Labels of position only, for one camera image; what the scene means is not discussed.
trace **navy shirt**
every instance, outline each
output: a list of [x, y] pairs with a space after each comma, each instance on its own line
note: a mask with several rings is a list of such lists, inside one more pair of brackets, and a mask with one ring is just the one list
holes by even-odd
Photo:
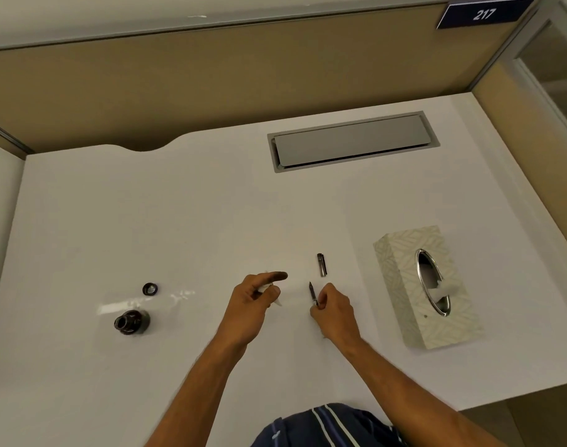
[[330, 403], [277, 419], [257, 436], [252, 447], [404, 447], [394, 427], [368, 411]]

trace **desk surface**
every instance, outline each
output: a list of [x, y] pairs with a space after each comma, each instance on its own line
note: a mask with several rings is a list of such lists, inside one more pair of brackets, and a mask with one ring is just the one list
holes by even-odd
[[[420, 110], [440, 147], [273, 172], [269, 133]], [[317, 253], [363, 336], [457, 409], [567, 383], [567, 304], [485, 158], [504, 152], [497, 138], [466, 94], [191, 133], [152, 152], [28, 157], [0, 285], [0, 446], [143, 444], [232, 287], [271, 269], [289, 272], [283, 306], [232, 374], [210, 445], [248, 445], [274, 418], [330, 401], [382, 417], [309, 317], [308, 282], [326, 282]], [[481, 340], [420, 351], [401, 339], [372, 243], [427, 225], [447, 240]], [[111, 323], [136, 305], [152, 327], [121, 336]]]

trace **right hand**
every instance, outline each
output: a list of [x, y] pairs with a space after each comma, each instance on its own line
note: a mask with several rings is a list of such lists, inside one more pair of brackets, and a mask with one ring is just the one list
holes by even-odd
[[354, 308], [346, 295], [329, 283], [323, 287], [317, 301], [319, 305], [310, 308], [310, 315], [319, 324], [323, 335], [341, 352], [362, 340]]

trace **number sign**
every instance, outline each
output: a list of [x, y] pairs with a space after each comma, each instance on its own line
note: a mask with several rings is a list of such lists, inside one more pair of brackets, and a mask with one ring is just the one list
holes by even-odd
[[459, 0], [447, 5], [436, 29], [515, 22], [533, 0]]

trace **tissue box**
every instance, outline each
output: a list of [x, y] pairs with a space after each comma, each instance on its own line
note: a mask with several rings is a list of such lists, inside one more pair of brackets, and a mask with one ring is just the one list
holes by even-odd
[[431, 349], [483, 335], [438, 226], [387, 233], [374, 246], [406, 345]]

